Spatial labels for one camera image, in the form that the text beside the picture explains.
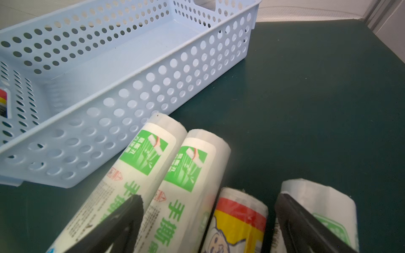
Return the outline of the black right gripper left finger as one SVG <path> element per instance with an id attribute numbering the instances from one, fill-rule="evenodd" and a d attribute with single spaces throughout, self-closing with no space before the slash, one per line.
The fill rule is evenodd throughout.
<path id="1" fill-rule="evenodd" d="M 68 253 L 132 253 L 143 218 L 143 200 L 132 195 Z"/>

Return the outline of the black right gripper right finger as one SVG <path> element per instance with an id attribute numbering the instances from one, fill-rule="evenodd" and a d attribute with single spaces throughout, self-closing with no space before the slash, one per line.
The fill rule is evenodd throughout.
<path id="1" fill-rule="evenodd" d="M 288 253 L 354 253 L 289 194 L 279 194 L 275 213 Z"/>

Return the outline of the white green plastic wrap roll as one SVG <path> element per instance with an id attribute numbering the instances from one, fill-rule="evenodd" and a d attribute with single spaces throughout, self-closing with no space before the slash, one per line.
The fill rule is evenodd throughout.
<path id="1" fill-rule="evenodd" d="M 64 253 L 133 195 L 142 197 L 146 210 L 186 135 L 178 121 L 163 113 L 153 114 L 48 252 Z"/>

